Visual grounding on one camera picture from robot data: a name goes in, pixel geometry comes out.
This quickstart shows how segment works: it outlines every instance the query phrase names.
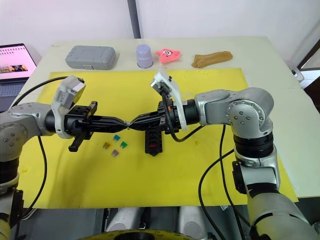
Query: small colored tile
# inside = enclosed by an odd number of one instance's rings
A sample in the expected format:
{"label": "small colored tile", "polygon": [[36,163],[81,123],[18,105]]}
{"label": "small colored tile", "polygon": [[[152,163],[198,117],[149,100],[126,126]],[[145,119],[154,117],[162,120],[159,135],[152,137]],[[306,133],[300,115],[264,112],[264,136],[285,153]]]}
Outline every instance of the small colored tile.
{"label": "small colored tile", "polygon": [[111,155],[114,157],[116,157],[118,154],[119,154],[119,152],[117,150],[113,150],[111,153]]}
{"label": "small colored tile", "polygon": [[128,144],[125,143],[124,141],[120,144],[120,147],[123,148],[123,149],[124,149],[126,146],[128,146]]}
{"label": "small colored tile", "polygon": [[107,149],[107,148],[110,147],[110,143],[105,142],[102,147],[103,147],[104,149]]}
{"label": "small colored tile", "polygon": [[119,137],[118,135],[114,135],[113,140],[118,141],[121,137]]}

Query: gray floor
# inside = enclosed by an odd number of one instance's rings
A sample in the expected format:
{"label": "gray floor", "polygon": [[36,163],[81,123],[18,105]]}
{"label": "gray floor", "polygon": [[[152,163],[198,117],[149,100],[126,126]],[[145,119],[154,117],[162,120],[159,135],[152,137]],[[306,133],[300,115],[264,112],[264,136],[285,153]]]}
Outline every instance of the gray floor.
{"label": "gray floor", "polygon": [[[297,205],[311,224],[320,221],[320,197],[302,198]],[[238,209],[248,217],[245,205],[238,206]],[[207,210],[226,239],[240,239],[230,207],[224,211],[219,206],[208,207]],[[177,207],[153,207],[150,214],[150,228],[175,231],[177,217]],[[26,240],[78,239],[99,233],[102,229],[102,219],[103,209],[38,209],[30,219],[21,221],[19,235],[26,235]],[[207,220],[205,223],[207,231],[219,239],[210,223]],[[246,239],[250,239],[249,228],[242,226]]]}

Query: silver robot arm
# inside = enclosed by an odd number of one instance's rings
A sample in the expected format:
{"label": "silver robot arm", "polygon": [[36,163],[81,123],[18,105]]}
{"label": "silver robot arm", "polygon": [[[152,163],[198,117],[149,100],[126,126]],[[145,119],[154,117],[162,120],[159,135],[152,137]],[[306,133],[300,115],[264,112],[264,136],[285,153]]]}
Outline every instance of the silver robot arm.
{"label": "silver robot arm", "polygon": [[230,125],[236,189],[247,195],[252,239],[317,239],[296,205],[278,192],[280,174],[273,145],[272,96],[261,88],[213,90],[194,98],[201,125]]}
{"label": "silver robot arm", "polygon": [[48,113],[54,114],[55,131],[62,138],[70,138],[63,126],[66,113],[79,100],[85,85],[75,76],[65,78],[59,85],[52,105],[38,102],[13,106],[0,113],[0,239],[10,239],[10,225],[14,226],[11,213],[16,212],[14,198],[20,198],[22,191],[16,188],[19,182],[19,156],[23,145],[35,136],[51,136],[46,126]]}

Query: laptop screen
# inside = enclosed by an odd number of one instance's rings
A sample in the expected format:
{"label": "laptop screen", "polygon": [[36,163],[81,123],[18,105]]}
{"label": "laptop screen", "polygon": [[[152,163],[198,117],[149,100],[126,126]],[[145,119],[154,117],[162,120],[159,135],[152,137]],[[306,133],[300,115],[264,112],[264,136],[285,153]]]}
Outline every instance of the laptop screen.
{"label": "laptop screen", "polygon": [[0,81],[28,79],[36,69],[23,43],[0,46]]}

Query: yellow mat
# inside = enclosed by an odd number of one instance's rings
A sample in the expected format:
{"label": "yellow mat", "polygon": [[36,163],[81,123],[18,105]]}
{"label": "yellow mat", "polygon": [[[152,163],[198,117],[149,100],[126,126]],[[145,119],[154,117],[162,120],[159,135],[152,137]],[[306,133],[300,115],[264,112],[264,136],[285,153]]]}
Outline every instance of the yellow mat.
{"label": "yellow mat", "polygon": [[[214,89],[239,91],[247,87],[241,69],[168,70],[179,84],[182,98]],[[78,105],[98,101],[96,115],[114,116],[131,121],[137,115],[157,110],[161,97],[151,87],[155,71],[54,72],[51,78],[75,75],[84,79],[86,89]],[[59,82],[48,84],[38,102],[50,104]],[[198,125],[188,126],[188,131]],[[47,155],[48,173],[36,208],[115,208],[136,206],[198,206],[198,183],[206,168],[219,157],[222,125],[206,126],[185,142],[163,136],[163,152],[145,154],[145,133],[125,129],[121,139],[113,133],[94,133],[78,152],[69,152],[72,139],[42,138]],[[187,132],[179,132],[178,137]],[[120,148],[122,141],[128,143]],[[104,149],[105,142],[111,146]],[[223,152],[234,147],[229,126]],[[117,157],[111,152],[119,151]],[[223,160],[227,187],[234,204],[246,204],[246,196],[236,191],[232,177],[234,154]],[[291,200],[297,197],[279,159],[280,192]],[[23,147],[20,157],[19,189],[24,191],[24,206],[36,196],[43,179],[44,164],[37,138]],[[220,165],[207,174],[202,186],[205,205],[228,205]]]}

